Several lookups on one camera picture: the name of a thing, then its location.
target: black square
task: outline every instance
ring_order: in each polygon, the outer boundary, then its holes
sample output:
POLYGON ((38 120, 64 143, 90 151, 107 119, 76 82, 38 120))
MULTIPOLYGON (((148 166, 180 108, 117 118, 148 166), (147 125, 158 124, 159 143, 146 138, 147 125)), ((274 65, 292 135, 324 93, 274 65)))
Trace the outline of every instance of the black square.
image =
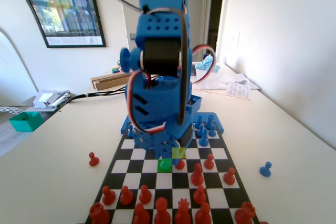
POLYGON ((166 198, 167 203, 168 203, 167 209, 173 208, 173 190, 172 189, 156 189, 154 202, 156 202, 156 200, 160 197, 166 198))
POLYGON ((209 145, 211 148, 224 148, 224 142, 221 139, 210 138, 209 145))
POLYGON ((229 208, 240 208, 245 201, 248 201, 244 199, 239 188, 224 189, 224 193, 229 208))
POLYGON ((206 188, 223 188, 218 173, 203 173, 206 188))
MULTIPOLYGON (((189 192, 190 192, 190 204, 191 204, 191 208, 201 208, 201 205, 197 204, 195 201, 194 201, 194 192, 196 192, 196 188, 190 188, 189 189, 189 192)), ((209 203, 209 197, 208 197, 208 193, 206 192, 206 189, 204 190, 205 192, 205 195, 206 195, 206 200, 205 202, 209 203)))
POLYGON ((139 189, 142 185, 147 185, 148 189, 155 189, 156 173, 142 173, 140 177, 139 189))
POLYGON ((118 149, 114 157, 118 160, 130 160, 132 156, 133 149, 118 149))
POLYGON ((145 154, 145 160, 156 159, 153 149, 148 149, 145 154))
POLYGON ((127 173, 142 173, 143 160, 130 160, 127 173))
POLYGON ((212 153, 211 148, 199 148, 198 153, 201 159, 207 159, 208 154, 212 153))
POLYGON ((121 189, 126 173, 111 173, 108 175, 108 179, 106 181, 106 185, 110 187, 110 189, 121 189))
POLYGON ((227 173, 230 167, 234 167, 228 159, 215 159, 216 167, 219 173, 227 173))
POLYGON ((120 192, 120 196, 119 196, 119 199, 118 199, 118 203, 117 203, 116 209, 134 209, 135 208, 135 202, 137 201, 138 190, 137 189, 129 189, 129 190, 131 190, 133 192, 133 200, 132 200, 132 202, 129 205, 127 205, 127 206, 123 205, 120 202, 120 198, 121 198, 121 192, 120 192))
POLYGON ((211 209, 213 224, 233 224, 233 219, 229 209, 211 209))
POLYGON ((189 172, 189 173, 194 172, 194 167, 195 167, 196 163, 199 163, 201 165, 201 160, 200 159, 187 159, 186 161, 187 161, 187 172, 189 172))
POLYGON ((189 188, 188 173, 173 173, 173 189, 189 188))

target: framed poster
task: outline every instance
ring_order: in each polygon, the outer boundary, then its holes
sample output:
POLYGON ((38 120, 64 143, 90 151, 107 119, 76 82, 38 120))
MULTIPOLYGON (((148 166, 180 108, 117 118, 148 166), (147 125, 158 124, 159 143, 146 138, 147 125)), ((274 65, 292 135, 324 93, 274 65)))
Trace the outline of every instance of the framed poster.
POLYGON ((26 0, 49 48, 105 47, 96 0, 26 0))

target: red pawn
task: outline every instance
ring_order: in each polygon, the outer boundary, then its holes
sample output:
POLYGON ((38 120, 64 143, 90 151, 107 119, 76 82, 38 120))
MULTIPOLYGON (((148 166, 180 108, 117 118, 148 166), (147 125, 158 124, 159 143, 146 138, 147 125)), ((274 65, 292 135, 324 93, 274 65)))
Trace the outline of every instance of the red pawn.
POLYGON ((206 195, 204 192, 204 187, 202 185, 198 186, 198 189, 194 191, 193 198, 197 204, 201 205, 203 202, 205 202, 206 195))
POLYGON ((178 202, 179 209, 177 210, 174 220, 175 224, 190 224, 191 217, 189 214, 189 202, 187 199, 182 199, 178 202))
POLYGON ((195 186, 200 186, 201 184, 203 184, 203 181, 204 181, 204 178, 202 175, 201 165, 199 163, 196 163, 194 166, 194 173, 191 175, 191 182, 195 186))
POLYGON ((112 190, 110 190, 109 186, 103 187, 103 203, 104 205, 108 206, 114 202, 116 199, 116 193, 112 190))
POLYGON ((131 190, 128 190, 127 186, 123 186, 121 188, 121 197, 120 197, 120 202, 127 206, 129 205, 133 200, 133 192, 131 190))
POLYGON ((144 205, 149 203, 152 199, 152 193, 151 191, 148 190, 147 185, 141 186, 141 193, 139 196, 140 202, 143 203, 144 205))
POLYGON ((236 181, 235 177, 233 175, 235 175, 235 170, 231 167, 229 168, 229 172, 224 174, 223 179, 224 182, 227 183, 228 185, 233 185, 236 181))
POLYGON ((155 202, 158 213, 155 215, 155 224, 170 224, 170 214, 167 212, 168 202, 165 198, 160 197, 155 202))
POLYGON ((242 208, 235 212, 237 224, 252 224, 252 218, 256 215, 256 209, 250 202, 244 202, 242 208))
POLYGON ((99 163, 99 158, 95 157, 93 152, 89 153, 89 157, 90 157, 90 161, 89 161, 89 165, 90 166, 96 166, 99 163))
POLYGON ((108 224, 110 220, 110 214, 104 210, 104 206, 97 202, 90 208, 89 217, 92 220, 92 224, 108 224))
POLYGON ((210 206, 207 202, 201 205, 201 209, 196 212, 195 222, 196 224, 211 224, 210 206))
POLYGON ((208 170, 211 170, 215 166, 213 159, 214 159, 214 155, 209 153, 207 159, 204 161, 204 167, 207 168, 208 170))
POLYGON ((143 208, 143 205, 141 203, 136 204, 134 210, 135 216, 133 219, 133 224, 149 224, 149 213, 143 208))

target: blue chess piece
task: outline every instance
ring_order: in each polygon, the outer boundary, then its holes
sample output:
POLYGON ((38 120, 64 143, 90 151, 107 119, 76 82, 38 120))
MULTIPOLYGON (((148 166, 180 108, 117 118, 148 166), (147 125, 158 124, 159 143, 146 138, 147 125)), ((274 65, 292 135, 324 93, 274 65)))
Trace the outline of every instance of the blue chess piece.
POLYGON ((133 125, 130 124, 128 128, 130 129, 130 131, 127 133, 127 136, 133 138, 133 125))
POLYGON ((211 130, 212 125, 214 125, 213 122, 212 122, 213 120, 214 120, 214 116, 213 115, 208 116, 208 122, 205 124, 205 127, 208 130, 211 130))
POLYGON ((272 167, 272 163, 271 162, 266 162, 265 166, 262 166, 260 168, 260 173, 265 177, 271 176, 271 171, 270 171, 271 167, 272 167))
POLYGON ((200 127, 199 127, 199 130, 196 132, 196 134, 197 134, 197 136, 198 137, 202 137, 203 136, 203 132, 204 132, 204 125, 200 125, 200 127))
POLYGON ((216 125, 213 124, 212 127, 211 127, 211 130, 209 131, 209 136, 216 136, 216 125))
POLYGON ((197 123, 195 123, 195 129, 200 129, 200 125, 202 124, 202 116, 198 115, 197 123))
POLYGON ((207 130, 203 131, 203 136, 198 142, 201 146, 206 147, 209 144, 209 140, 207 138, 207 130))

